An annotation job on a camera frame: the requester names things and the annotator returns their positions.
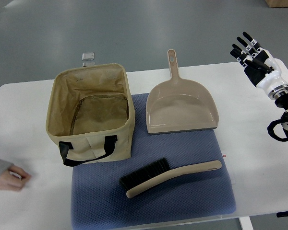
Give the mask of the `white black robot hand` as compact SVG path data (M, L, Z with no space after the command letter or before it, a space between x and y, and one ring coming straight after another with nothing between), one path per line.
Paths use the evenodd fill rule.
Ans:
M288 83L271 53L247 32L242 35L243 38L237 37L242 47L233 44L230 54L242 65L250 82L272 100L288 93Z

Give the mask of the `person's bare hand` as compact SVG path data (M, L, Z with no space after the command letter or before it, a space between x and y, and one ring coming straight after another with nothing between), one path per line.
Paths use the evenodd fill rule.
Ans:
M23 168L12 165L0 175L0 190L21 191L31 179L31 175Z

